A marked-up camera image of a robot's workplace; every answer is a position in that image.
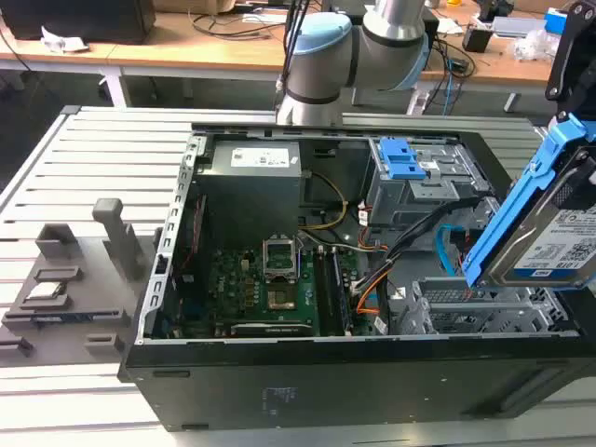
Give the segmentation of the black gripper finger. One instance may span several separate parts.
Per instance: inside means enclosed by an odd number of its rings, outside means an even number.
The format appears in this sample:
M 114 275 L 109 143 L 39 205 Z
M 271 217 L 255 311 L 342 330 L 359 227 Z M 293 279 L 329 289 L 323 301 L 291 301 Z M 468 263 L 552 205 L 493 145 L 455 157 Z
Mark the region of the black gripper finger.
M 588 2 L 575 1 L 568 10 L 566 23 L 552 63 L 545 96 L 551 102 L 563 102 L 571 96 L 585 63 L 582 46 L 588 36 Z

